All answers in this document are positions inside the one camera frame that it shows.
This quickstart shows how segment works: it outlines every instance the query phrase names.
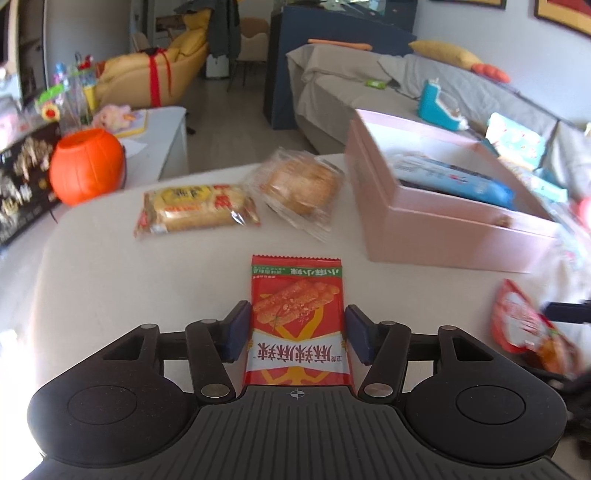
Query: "red snack bag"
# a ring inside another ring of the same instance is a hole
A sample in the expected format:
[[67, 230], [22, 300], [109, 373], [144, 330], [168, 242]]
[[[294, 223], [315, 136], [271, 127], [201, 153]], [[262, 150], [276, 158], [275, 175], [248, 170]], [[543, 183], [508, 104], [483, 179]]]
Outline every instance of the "red snack bag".
[[491, 331], [503, 350], [523, 354], [533, 367], [561, 375], [579, 373], [577, 347], [535, 311], [511, 280], [505, 279], [496, 295]]
[[351, 385], [337, 259], [252, 257], [245, 385]]

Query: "white paper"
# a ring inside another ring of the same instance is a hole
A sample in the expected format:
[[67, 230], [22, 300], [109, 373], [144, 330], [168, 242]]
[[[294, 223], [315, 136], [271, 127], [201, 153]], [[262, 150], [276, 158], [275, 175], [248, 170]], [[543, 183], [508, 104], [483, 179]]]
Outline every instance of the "white paper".
[[141, 152], [148, 144], [137, 142], [129, 138], [120, 138], [119, 143], [125, 147], [125, 158], [133, 157]]

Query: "black box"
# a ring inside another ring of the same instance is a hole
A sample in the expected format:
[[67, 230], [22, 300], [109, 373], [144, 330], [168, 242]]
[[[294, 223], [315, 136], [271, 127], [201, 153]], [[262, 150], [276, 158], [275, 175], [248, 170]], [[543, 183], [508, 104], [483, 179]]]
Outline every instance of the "black box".
[[60, 203], [49, 182], [51, 156], [60, 138], [58, 123], [44, 125], [0, 154], [0, 247]]

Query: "orange pumpkin bucket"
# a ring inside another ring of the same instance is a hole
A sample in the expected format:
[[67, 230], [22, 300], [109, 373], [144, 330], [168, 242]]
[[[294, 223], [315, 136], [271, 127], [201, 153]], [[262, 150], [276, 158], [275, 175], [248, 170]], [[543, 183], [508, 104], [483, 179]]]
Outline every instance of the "orange pumpkin bucket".
[[54, 192], [70, 206], [118, 190], [124, 177], [124, 149], [113, 135], [100, 128], [60, 140], [49, 170]]

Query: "open box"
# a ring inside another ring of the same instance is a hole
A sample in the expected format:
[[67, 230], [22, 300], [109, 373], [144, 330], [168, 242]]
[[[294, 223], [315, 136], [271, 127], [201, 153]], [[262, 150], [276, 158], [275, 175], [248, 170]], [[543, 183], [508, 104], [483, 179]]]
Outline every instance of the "open box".
[[[417, 151], [503, 182], [516, 211], [401, 185], [386, 158]], [[527, 273], [556, 241], [558, 225], [476, 139], [357, 110], [345, 157], [370, 260]]]

